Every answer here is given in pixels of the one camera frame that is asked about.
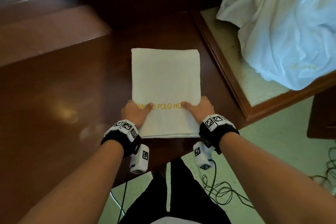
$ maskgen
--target forearm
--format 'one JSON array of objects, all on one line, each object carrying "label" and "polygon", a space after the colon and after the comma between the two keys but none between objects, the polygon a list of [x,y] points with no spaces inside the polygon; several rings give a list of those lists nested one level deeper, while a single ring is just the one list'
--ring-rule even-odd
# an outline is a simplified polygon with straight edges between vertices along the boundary
[{"label": "forearm", "polygon": [[118,142],[105,142],[93,156],[34,206],[20,224],[97,223],[123,154],[123,147]]},{"label": "forearm", "polygon": [[336,200],[305,174],[236,133],[220,149],[266,223],[331,223]]}]

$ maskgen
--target leg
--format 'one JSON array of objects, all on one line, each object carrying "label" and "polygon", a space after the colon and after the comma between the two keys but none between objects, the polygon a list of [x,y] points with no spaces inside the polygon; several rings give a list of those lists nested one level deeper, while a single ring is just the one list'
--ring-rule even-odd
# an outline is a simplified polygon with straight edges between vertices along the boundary
[{"label": "leg", "polygon": [[180,158],[171,162],[170,215],[202,224],[231,223],[225,211],[208,197]]},{"label": "leg", "polygon": [[149,224],[167,215],[167,184],[163,176],[156,172],[146,190],[138,197],[125,213],[120,224]]}]

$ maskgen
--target towel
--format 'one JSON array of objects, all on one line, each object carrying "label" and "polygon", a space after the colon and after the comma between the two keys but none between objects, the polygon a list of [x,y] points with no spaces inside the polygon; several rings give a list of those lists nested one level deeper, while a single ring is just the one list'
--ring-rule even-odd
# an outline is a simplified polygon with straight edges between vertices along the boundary
[{"label": "towel", "polygon": [[181,102],[201,101],[197,50],[132,49],[132,99],[140,107],[154,103],[139,130],[142,138],[199,137],[199,125]]}]

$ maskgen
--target wristband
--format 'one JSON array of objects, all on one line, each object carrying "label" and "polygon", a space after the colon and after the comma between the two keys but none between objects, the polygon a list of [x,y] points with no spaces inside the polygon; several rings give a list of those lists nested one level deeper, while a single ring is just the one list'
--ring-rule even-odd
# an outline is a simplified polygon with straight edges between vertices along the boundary
[{"label": "wristband", "polygon": [[239,135],[236,127],[221,115],[208,115],[199,126],[199,136],[203,139],[205,146],[215,147],[218,154],[221,154],[219,142],[228,132],[235,132]]},{"label": "wristband", "polygon": [[107,130],[100,145],[108,140],[115,140],[121,144],[124,148],[124,157],[137,154],[142,141],[137,127],[129,120],[120,120]]}]

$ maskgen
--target person's right hand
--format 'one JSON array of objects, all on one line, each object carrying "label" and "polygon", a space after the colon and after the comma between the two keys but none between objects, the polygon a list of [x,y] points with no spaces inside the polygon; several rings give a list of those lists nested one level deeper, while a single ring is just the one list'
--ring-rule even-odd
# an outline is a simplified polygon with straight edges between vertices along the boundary
[{"label": "person's right hand", "polygon": [[192,105],[188,102],[181,102],[182,108],[188,110],[197,123],[200,125],[208,115],[216,114],[212,104],[207,97],[202,97],[198,105]]}]

